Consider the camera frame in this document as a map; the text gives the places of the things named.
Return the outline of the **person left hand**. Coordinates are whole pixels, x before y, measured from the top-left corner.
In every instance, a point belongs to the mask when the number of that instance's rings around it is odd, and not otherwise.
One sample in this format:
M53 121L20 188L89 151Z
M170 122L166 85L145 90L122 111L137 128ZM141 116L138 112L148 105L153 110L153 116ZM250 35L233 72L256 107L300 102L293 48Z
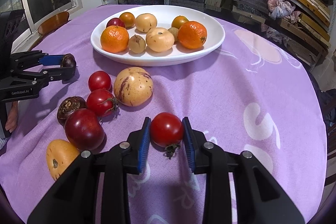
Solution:
M11 109L7 114L7 122L5 124L5 129L12 133L17 127L18 121L18 101L12 102Z

